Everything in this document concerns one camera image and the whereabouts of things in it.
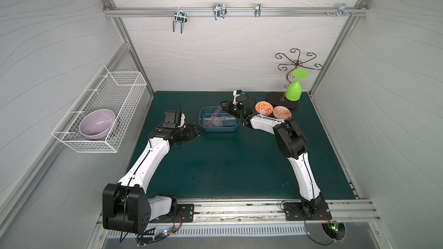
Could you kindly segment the blue plastic storage box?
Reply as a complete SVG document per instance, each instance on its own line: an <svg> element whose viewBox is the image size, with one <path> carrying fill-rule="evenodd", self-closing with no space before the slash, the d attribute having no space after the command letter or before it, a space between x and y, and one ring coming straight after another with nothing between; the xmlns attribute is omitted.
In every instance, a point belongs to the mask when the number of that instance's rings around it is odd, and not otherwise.
<svg viewBox="0 0 443 249"><path fill-rule="evenodd" d="M240 121L220 106L206 106L199 112L199 126L205 132L230 133L236 131Z"/></svg>

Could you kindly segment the dark straight stencil ruler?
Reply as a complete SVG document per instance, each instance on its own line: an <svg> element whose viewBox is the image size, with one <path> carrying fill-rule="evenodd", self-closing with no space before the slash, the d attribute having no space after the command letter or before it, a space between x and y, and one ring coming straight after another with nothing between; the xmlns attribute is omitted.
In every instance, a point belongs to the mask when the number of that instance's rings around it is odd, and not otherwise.
<svg viewBox="0 0 443 249"><path fill-rule="evenodd" d="M213 122L214 122L214 120L218 117L218 115L220 114L220 112L221 112L222 110L223 110L223 107L222 107L222 106L219 106L219 107L214 111L214 113L211 115L211 117L207 120L206 125L207 125L207 126L212 125Z"/></svg>

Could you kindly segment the blue semicircle protractor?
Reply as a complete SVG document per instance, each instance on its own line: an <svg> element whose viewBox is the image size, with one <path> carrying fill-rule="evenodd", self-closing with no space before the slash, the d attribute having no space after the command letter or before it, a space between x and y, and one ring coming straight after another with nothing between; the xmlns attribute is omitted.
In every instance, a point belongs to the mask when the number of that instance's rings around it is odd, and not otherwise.
<svg viewBox="0 0 443 249"><path fill-rule="evenodd" d="M216 118L212 125L209 125L208 127L223 127L224 120L221 118Z"/></svg>

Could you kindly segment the clear stencil template ruler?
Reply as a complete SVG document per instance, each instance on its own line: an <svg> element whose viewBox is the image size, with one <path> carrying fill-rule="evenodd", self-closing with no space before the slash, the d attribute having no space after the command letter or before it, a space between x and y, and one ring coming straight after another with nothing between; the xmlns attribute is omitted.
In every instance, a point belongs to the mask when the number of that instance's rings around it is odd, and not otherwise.
<svg viewBox="0 0 443 249"><path fill-rule="evenodd" d="M233 116L218 116L218 118L221 118L224 120L223 127L234 127L237 125L237 122L238 122L238 120L236 118L234 118ZM206 123L207 123L207 120L203 124L204 127L208 127L206 125Z"/></svg>

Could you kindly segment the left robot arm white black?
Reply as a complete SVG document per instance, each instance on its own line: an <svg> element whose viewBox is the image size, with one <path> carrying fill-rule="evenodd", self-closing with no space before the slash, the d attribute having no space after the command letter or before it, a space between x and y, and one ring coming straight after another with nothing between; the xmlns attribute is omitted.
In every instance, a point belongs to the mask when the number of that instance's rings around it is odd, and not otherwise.
<svg viewBox="0 0 443 249"><path fill-rule="evenodd" d="M178 204L173 196L147 197L150 181L174 144L183 144L201 134L194 123L183 127L156 128L132 168L102 193L103 228L143 234L148 223L161 216L175 216Z"/></svg>

